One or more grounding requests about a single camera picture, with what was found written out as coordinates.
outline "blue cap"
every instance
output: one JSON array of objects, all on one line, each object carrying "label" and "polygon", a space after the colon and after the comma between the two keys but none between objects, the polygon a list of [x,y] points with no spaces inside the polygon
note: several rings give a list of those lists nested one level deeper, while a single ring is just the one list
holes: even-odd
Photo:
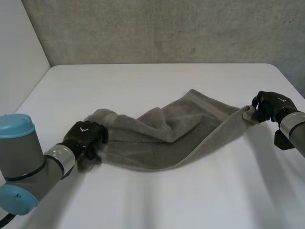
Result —
[{"label": "blue cap", "polygon": [[35,131],[35,126],[26,114],[0,116],[0,139],[23,137],[33,131]]},{"label": "blue cap", "polygon": [[0,187],[0,207],[10,214],[23,216],[37,205],[37,198],[24,188],[8,184]]}]

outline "robotic arm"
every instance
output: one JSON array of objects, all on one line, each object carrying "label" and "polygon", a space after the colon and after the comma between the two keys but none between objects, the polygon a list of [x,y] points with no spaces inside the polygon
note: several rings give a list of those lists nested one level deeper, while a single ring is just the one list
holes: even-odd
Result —
[{"label": "robotic arm", "polygon": [[275,92],[259,92],[252,100],[258,122],[277,122],[274,144],[282,150],[296,148],[305,157],[305,113],[297,110],[288,97]]},{"label": "robotic arm", "polygon": [[42,153],[35,126],[25,114],[0,116],[0,170],[6,181],[0,187],[0,207],[9,214],[0,228],[15,215],[28,214],[63,178],[80,155],[98,157],[94,144],[107,141],[107,129],[97,123],[77,122],[63,142]]}]

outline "gray concrete wall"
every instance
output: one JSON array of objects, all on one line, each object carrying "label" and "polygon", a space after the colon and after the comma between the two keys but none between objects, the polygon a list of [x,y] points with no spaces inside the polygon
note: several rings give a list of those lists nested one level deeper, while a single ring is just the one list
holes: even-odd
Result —
[{"label": "gray concrete wall", "polygon": [[305,0],[22,0],[51,66],[275,65],[305,96]]}]

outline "towel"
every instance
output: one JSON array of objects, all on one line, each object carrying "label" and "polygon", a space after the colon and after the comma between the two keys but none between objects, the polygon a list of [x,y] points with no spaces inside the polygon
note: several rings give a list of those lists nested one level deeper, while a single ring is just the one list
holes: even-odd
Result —
[{"label": "towel", "polygon": [[191,89],[185,96],[154,108],[138,119],[99,109],[85,121],[108,129],[108,142],[96,144],[101,160],[78,159],[80,172],[103,163],[140,171],[159,171],[198,160],[240,137],[255,108],[223,104]]}]

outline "table surface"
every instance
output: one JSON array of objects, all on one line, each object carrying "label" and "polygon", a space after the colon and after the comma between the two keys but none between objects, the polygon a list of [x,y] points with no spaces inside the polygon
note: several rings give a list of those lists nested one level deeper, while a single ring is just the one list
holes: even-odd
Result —
[{"label": "table surface", "polygon": [[[237,107],[259,91],[274,91],[305,110],[304,98],[269,64],[113,64],[53,67],[17,112],[31,116],[46,151],[96,109],[137,118],[191,88]],[[87,174],[74,170],[6,228],[304,228],[305,158],[276,148],[276,130],[272,122],[254,126],[174,170],[143,173],[107,164]]]}]

